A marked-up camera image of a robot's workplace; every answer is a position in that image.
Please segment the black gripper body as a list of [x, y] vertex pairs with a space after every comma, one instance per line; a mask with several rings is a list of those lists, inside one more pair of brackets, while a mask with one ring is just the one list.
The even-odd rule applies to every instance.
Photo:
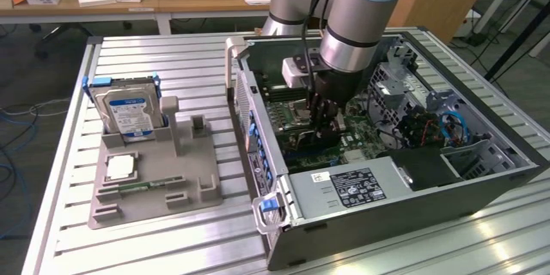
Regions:
[[363, 72], [345, 73], [337, 70], [321, 71], [315, 77], [315, 93], [323, 100], [333, 101], [345, 108], [357, 94]]

